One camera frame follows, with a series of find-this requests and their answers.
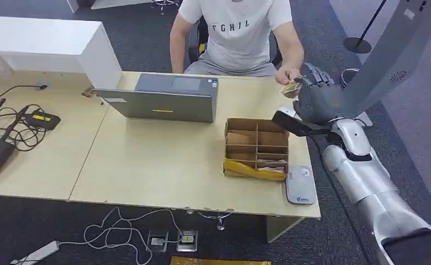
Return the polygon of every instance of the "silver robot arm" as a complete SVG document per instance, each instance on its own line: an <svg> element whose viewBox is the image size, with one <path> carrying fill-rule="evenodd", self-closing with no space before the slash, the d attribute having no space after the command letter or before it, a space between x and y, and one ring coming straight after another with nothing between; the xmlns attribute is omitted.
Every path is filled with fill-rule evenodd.
<svg viewBox="0 0 431 265"><path fill-rule="evenodd" d="M342 146L329 145L323 152L324 163L375 237L379 261L431 264L431 226L401 198L362 127L341 119L331 132L341 138Z"/></svg>
<svg viewBox="0 0 431 265"><path fill-rule="evenodd" d="M330 145L322 153L325 167L361 213L383 265L431 264L431 226L400 197L353 119L412 74L430 35L431 0L400 0L374 50L345 89L305 63L307 75L296 79L303 87L293 104L295 112L281 107L272 118L297 136L328 136Z"/></svg>

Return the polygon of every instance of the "white cable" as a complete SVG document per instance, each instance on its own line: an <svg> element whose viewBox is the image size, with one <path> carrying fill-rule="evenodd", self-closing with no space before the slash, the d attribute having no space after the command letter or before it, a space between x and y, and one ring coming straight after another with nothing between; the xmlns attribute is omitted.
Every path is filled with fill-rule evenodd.
<svg viewBox="0 0 431 265"><path fill-rule="evenodd" d="M119 216L119 220L118 221L116 221L111 227L109 227L109 228L107 228L107 229L105 229L105 230L103 230L98 236L96 236L95 238L93 238L93 239L91 239L91 240L88 240L87 239L87 230L89 229L89 228L91 228L91 227L98 227L98 228L103 228L104 227L104 225L105 225L105 221L108 219L108 217L111 215L111 213L113 212L113 211L115 211L115 210L117 210L118 211L118 216ZM146 216L148 216L148 215L151 215L151 214L154 214L154 213L158 213L158 212L160 212L160 211L168 211L169 213L170 213L170 215L171 215L171 217L172 217L172 221L173 221L173 224L174 224L174 226L178 229L178 232L180 232L179 233L179 236L178 236L178 240L177 241L165 241L165 242L167 242L167 243L178 243L178 242L180 242L181 240L182 240L182 232L181 232L181 229L178 227L178 225L176 224L176 221L175 221L175 217L173 216L173 213L172 213L172 211L171 210L168 210L168 209L160 209L160 210L155 210L155 211L151 211L151 212L149 212L149 213L146 213L146 214L144 214L144 215L142 215L142 216L140 216L140 217L137 217L137 218L131 218L131 219L126 219L126 218L123 218L122 216L121 216L121 212L120 212L120 210L119 210L119 208L118 207L116 207L116 208L113 208L108 214L107 214L107 216L105 216L105 218L103 219L103 221L102 221L102 224L101 225L95 225L95 224L93 224L93 225L89 225L87 228L85 228L85 230L84 230L84 233L83 233L83 238L84 238L84 242L59 242L58 243L58 246L61 246L61 245L89 245L90 247L92 247L92 248L94 248L94 249L96 249L96 250L101 250L101 249L103 249L103 248L115 248L115 247L121 247L121 246L130 246L130 247L132 247L134 250L136 250L136 264L137 265L147 265L149 262L150 262L150 260L152 259L152 256L153 256L153 254L152 254L152 251L150 250L150 248L149 248L149 246L147 245L147 243L145 242L145 240L144 240L144 238L143 238L143 236L142 236L142 234L141 234L141 232L138 230L138 229L136 229L136 228L133 228L133 225L132 225L132 221L137 221L137 220L139 220L139 219L142 219L142 218L144 218L144 217L146 217ZM121 221L125 221L125 222L127 222L128 224L129 224L129 227L115 227L118 223L120 223ZM129 231L129 237L128 237L128 240L125 242L125 243L120 243L120 244L108 244L108 235L110 234L110 232L112 231L112 230L128 230ZM150 252L150 256L149 256L149 258L147 259L147 261L146 262L144 262L143 264L140 264L139 263L139 261L138 261L138 257L139 257L139 250L138 250L138 248L136 247L136 246L134 246L133 244L131 244L130 242L131 242L131 238L132 238L132 235L133 235L133 231L136 231L138 234L139 234L139 237L141 238L141 241L142 241L142 243L144 244L144 246L145 246L145 248L146 248L146 250L147 251L149 251ZM95 240L97 240L97 239L99 239L103 234L105 234L105 245L103 245L103 246L99 246L99 247L97 247L97 246L94 246L94 245L92 245L92 243L95 241Z"/></svg>
<svg viewBox="0 0 431 265"><path fill-rule="evenodd" d="M204 218L213 219L213 220L224 219L224 218L226 218L226 217L228 217L228 216L230 216L232 214L232 213L228 213L228 214L225 214L225 215L220 215L218 213L218 216L210 216L210 215L201 214L199 211L196 211L196 212L199 213L199 215L202 216L202 217L204 217Z"/></svg>

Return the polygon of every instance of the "light wood tabletop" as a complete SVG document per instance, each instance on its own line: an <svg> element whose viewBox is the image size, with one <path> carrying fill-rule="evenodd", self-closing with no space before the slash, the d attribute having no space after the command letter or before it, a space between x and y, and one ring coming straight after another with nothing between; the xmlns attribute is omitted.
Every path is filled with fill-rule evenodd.
<svg viewBox="0 0 431 265"><path fill-rule="evenodd" d="M134 89L139 75L125 72L118 89ZM222 172L227 118L270 120L292 104L279 90L272 78L219 77L213 124L128 119L108 108L70 200L320 218L318 203L289 203L283 182ZM290 134L289 148L290 164L311 168L304 137Z"/></svg>
<svg viewBox="0 0 431 265"><path fill-rule="evenodd" d="M12 155L0 171L0 195L68 200L108 106L100 105L99 98L81 96L90 82L77 74L16 71L0 79L0 94L12 86L39 80L48 80L48 88L13 89L4 96L3 107L19 111L25 105L38 104L62 121L35 149ZM12 116L0 118L0 126L7 127L12 121Z"/></svg>

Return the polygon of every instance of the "man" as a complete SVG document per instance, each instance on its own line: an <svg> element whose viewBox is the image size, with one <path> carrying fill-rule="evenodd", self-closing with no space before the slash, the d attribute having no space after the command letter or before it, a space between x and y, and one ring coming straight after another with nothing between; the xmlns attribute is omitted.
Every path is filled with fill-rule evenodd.
<svg viewBox="0 0 431 265"><path fill-rule="evenodd" d="M183 72L186 35L201 16L209 30L207 49L185 73L274 76L280 84L300 76L303 47L292 24L289 0L184 0L170 33L173 73ZM278 71L270 63L271 31L282 54Z"/></svg>

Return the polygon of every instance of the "robot finger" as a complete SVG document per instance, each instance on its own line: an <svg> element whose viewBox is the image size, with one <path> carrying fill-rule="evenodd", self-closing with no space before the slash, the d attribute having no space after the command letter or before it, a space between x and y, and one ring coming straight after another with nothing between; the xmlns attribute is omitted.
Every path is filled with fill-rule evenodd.
<svg viewBox="0 0 431 265"><path fill-rule="evenodd" d="M318 73L318 69L315 66L313 66L311 63L305 62L304 64L308 67L308 69L310 70L310 73L315 78L315 83L321 82L322 79L321 79L321 75Z"/></svg>
<svg viewBox="0 0 431 265"><path fill-rule="evenodd" d="M313 84L313 82L312 81L310 81L310 79L308 79L307 77L305 77L305 76L302 76L302 77L296 77L296 78L294 78L293 79L295 82L298 82L298 83L301 83L301 84L303 84L303 85L305 85L306 87L311 87L312 85L314 85Z"/></svg>
<svg viewBox="0 0 431 265"><path fill-rule="evenodd" d="M324 82L325 82L327 85L332 85L332 84L334 84L334 80L331 78L331 76L330 76L327 72L324 72L324 71L322 71L322 72L323 72L323 76L326 78Z"/></svg>

